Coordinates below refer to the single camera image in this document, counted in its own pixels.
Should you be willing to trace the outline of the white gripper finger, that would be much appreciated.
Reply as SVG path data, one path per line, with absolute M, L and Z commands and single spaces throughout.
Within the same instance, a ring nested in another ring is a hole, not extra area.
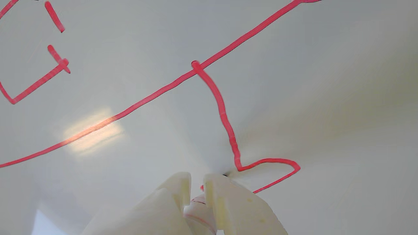
M 286 235 L 282 223 L 266 201 L 220 174 L 203 178 L 205 201 L 216 227 L 226 235 Z
M 170 176 L 146 198 L 124 212 L 98 213 L 83 235 L 191 235 L 184 219 L 190 204 L 191 174 Z

